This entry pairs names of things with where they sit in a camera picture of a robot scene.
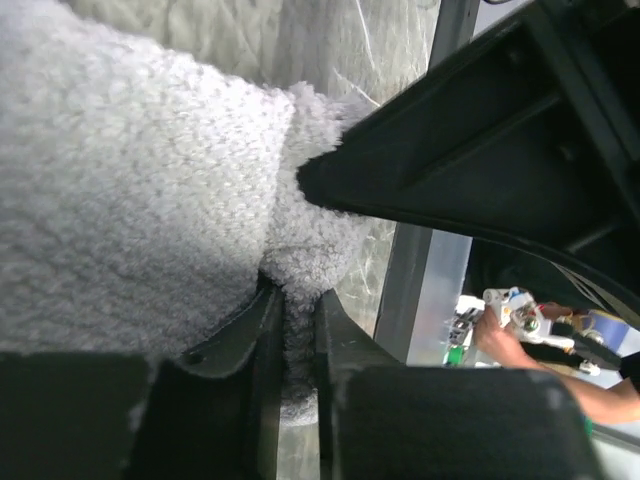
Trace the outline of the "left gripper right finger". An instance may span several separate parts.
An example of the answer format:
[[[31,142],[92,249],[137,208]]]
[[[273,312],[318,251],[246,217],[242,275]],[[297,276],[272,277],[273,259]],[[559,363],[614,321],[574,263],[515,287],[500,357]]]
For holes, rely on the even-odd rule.
[[[395,450],[407,367],[349,317],[335,292],[322,296],[314,318],[321,448]]]

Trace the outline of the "operator hand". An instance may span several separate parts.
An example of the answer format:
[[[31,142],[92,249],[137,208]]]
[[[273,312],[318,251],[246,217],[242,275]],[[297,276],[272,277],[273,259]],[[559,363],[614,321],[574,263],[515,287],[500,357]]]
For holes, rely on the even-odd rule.
[[[507,328],[501,327],[491,309],[476,322],[473,341],[476,348],[505,368],[541,370],[542,367],[522,348]]]

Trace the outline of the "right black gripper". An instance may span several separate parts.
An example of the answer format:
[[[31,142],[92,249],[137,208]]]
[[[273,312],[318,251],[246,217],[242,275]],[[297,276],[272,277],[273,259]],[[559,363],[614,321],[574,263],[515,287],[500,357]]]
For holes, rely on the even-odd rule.
[[[532,1],[299,169],[316,205],[536,255],[639,322],[639,5]]]

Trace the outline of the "operator forearm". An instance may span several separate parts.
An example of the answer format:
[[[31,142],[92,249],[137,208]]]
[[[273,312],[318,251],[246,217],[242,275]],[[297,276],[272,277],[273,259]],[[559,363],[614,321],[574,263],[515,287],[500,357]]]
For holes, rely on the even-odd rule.
[[[604,387],[551,370],[529,359],[527,367],[551,373],[577,400],[583,413],[599,424],[622,424],[639,420],[639,390],[630,378]]]

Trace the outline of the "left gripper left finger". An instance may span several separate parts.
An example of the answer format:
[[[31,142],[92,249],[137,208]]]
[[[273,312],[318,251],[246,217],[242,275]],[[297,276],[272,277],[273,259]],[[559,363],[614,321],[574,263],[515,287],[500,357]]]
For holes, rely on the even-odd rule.
[[[181,359],[204,381],[196,425],[243,479],[274,479],[282,386],[283,294],[262,279],[250,304]]]

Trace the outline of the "white towel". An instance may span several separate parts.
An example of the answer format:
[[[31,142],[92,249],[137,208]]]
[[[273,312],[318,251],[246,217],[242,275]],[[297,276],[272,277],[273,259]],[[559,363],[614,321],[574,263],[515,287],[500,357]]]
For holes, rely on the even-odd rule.
[[[296,174],[369,113],[258,86],[77,15],[1,5],[1,347],[176,356],[265,274],[285,295],[282,418],[317,419],[312,312],[369,232]]]

